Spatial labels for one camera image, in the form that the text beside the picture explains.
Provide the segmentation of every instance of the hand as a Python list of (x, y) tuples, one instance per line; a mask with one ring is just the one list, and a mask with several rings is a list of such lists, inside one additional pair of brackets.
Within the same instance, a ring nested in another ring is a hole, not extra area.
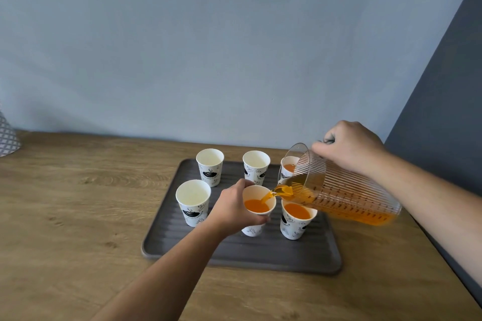
[(269, 221), (269, 216), (255, 215), (244, 206), (243, 190), (253, 184), (249, 180), (240, 179), (235, 185), (224, 189), (204, 222), (215, 227), (226, 237), (241, 231), (244, 227), (262, 225)]
[(340, 121), (311, 149), (350, 171), (366, 174), (372, 159), (387, 153), (380, 138), (359, 122)]

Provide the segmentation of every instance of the forearm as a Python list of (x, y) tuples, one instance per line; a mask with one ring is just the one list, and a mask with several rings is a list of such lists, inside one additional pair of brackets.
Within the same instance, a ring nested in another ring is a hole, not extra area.
[(177, 320), (223, 236), (209, 221), (117, 295), (93, 321)]
[(482, 284), (482, 198), (391, 154), (375, 157), (366, 174)]

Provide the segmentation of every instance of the wood grain surface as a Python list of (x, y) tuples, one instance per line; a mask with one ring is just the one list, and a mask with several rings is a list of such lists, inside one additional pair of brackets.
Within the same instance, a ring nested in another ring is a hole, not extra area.
[[(0, 158), (0, 319), (85, 320), (149, 262), (140, 245), (178, 163), (215, 147), (21, 132)], [(284, 150), (265, 149), (279, 163)], [(182, 320), (477, 320), (479, 309), (405, 211), (386, 227), (333, 220), (334, 277), (207, 268)]]

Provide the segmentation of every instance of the checkered cloth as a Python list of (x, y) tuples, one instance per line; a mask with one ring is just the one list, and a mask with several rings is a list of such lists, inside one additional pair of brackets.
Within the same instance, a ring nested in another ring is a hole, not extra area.
[(15, 131), (0, 111), (0, 157), (13, 153), (20, 148)]

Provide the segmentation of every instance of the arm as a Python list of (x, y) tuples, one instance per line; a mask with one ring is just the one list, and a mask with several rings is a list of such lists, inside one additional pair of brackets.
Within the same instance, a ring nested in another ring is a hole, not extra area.
[(267, 216), (255, 215), (243, 204), (241, 179), (221, 192), (208, 218), (135, 279), (97, 313), (92, 321), (177, 320), (219, 243)]
[(390, 154), (358, 122), (340, 121), (313, 150), (365, 175), (397, 198), (443, 248), (482, 285), (482, 198)]

